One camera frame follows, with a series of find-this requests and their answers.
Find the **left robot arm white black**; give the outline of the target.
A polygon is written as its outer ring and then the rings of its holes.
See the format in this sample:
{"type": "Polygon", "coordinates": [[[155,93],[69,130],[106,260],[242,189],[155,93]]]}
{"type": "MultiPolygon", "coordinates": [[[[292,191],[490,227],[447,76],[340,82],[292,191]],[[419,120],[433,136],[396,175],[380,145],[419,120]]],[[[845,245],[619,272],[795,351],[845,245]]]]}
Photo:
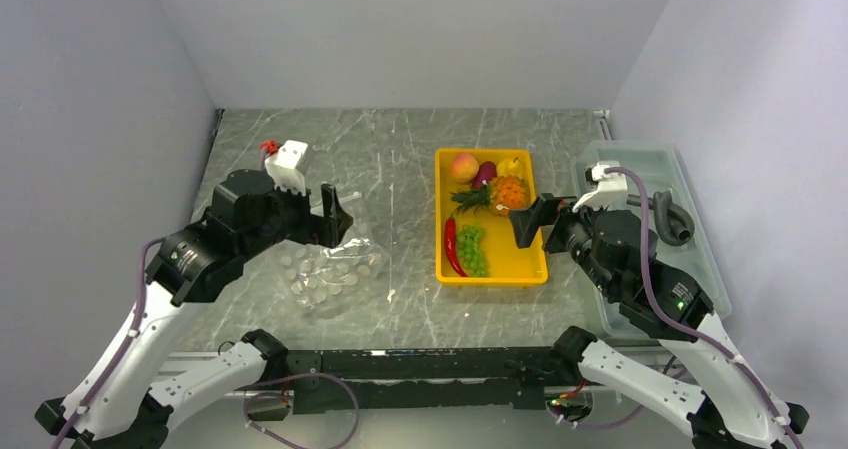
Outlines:
{"type": "Polygon", "coordinates": [[[338,246],[352,226],[336,188],[321,187],[323,211],[310,193],[258,169],[230,173],[201,218],[146,244],[135,303],[98,362],[67,396],[43,402],[36,421],[53,446],[159,448],[182,422],[223,394],[279,386],[287,348],[270,333],[246,333],[203,367],[162,381],[175,345],[245,265],[284,241],[338,246]]]}

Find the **clear dotted zip top bag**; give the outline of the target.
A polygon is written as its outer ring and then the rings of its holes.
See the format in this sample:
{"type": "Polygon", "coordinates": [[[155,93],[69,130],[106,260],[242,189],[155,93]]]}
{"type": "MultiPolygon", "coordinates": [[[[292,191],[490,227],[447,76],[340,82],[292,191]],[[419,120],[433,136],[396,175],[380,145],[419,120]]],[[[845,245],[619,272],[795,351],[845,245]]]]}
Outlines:
{"type": "Polygon", "coordinates": [[[388,250],[374,238],[364,197],[355,191],[340,198],[353,218],[334,248],[285,241],[278,268],[285,294],[303,312],[330,318],[362,302],[389,262],[388,250]]]}

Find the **orange toy pineapple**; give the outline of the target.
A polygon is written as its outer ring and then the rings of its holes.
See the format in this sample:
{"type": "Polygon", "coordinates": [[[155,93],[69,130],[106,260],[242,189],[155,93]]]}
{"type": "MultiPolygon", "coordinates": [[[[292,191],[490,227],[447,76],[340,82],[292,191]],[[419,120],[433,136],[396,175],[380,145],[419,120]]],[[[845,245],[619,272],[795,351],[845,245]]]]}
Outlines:
{"type": "Polygon", "coordinates": [[[529,206],[529,187],[518,176],[497,176],[480,187],[452,193],[451,201],[458,204],[459,212],[486,210],[508,216],[513,210],[529,206]]]}

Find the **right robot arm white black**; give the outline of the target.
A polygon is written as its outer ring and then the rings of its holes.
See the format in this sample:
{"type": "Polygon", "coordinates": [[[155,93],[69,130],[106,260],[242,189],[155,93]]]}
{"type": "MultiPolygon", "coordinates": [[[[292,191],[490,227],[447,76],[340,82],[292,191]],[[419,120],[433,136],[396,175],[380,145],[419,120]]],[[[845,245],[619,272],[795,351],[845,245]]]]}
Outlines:
{"type": "Polygon", "coordinates": [[[693,380],[684,383],[650,369],[577,327],[553,345],[555,378],[574,384],[584,377],[619,390],[672,422],[697,448],[798,444],[808,411],[765,387],[731,342],[706,291],[656,257],[656,244],[686,227],[689,215],[665,192],[649,199],[629,195],[627,202],[624,210],[593,210],[571,197],[544,194],[509,219],[519,247],[549,227],[545,250],[570,255],[601,295],[666,348],[693,380]]]}

